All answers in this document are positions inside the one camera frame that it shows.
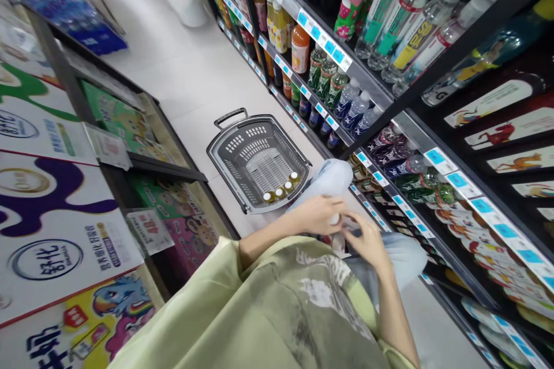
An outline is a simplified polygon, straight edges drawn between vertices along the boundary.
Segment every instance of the beverage cooler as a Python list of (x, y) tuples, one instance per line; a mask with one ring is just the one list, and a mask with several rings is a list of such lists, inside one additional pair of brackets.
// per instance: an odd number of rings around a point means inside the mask
[(107, 367), (239, 236), (159, 102), (3, 0), (0, 79), (0, 360)]
[(554, 367), (554, 0), (208, 2), (486, 362)]

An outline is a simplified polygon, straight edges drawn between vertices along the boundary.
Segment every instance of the store aisle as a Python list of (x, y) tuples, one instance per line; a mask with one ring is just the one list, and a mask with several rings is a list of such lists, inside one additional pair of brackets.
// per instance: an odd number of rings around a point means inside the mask
[[(127, 32), (129, 49), (104, 57), (125, 76), (156, 96), (180, 139), (241, 235), (262, 228), (276, 214), (244, 215), (206, 154), (218, 133), (214, 120), (240, 107), (272, 114), (312, 162), (323, 162), (215, 22), (187, 29), (165, 0), (104, 0)], [(356, 211), (365, 209), (348, 192)], [(417, 281), (403, 293), (423, 368), (485, 368), (477, 352)]]

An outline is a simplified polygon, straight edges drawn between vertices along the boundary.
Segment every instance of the hand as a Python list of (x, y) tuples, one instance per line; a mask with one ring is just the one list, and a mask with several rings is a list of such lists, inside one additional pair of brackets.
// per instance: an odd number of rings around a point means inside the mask
[(347, 216), (360, 225), (362, 236), (358, 238), (348, 229), (342, 229), (341, 233), (345, 236), (345, 239), (358, 251), (363, 259), (373, 265), (378, 276), (393, 271), (392, 262), (385, 250), (381, 232), (379, 232), (377, 225), (354, 212), (348, 212)]
[(331, 235), (339, 232), (342, 227), (340, 220), (334, 225), (331, 225), (331, 221), (345, 213), (348, 213), (348, 206), (342, 197), (319, 195), (308, 199), (290, 211), (289, 215), (300, 232)]

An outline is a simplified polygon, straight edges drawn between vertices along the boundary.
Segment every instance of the orange juice bottle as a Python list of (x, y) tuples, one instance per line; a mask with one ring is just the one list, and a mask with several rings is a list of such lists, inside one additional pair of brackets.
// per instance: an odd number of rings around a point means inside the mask
[(300, 25), (296, 25), (292, 34), (293, 71), (303, 74), (308, 70), (310, 36)]
[(284, 54), (289, 48), (287, 47), (287, 23), (285, 22), (285, 14), (283, 8), (277, 0), (273, 0), (273, 11), (275, 20), (273, 25), (275, 27), (275, 49), (280, 54)]
[(271, 56), (269, 53), (264, 51), (265, 53), (265, 63), (267, 65), (267, 72), (269, 73), (269, 76), (272, 78), (275, 78), (275, 73), (273, 72), (273, 59), (271, 59)]

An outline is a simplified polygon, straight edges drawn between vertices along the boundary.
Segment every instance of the green shirt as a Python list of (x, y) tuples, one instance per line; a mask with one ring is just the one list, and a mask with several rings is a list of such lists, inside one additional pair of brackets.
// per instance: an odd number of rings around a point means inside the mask
[(414, 369), (379, 338), (361, 283), (325, 244), (285, 238), (242, 271), (225, 238), (109, 369)]

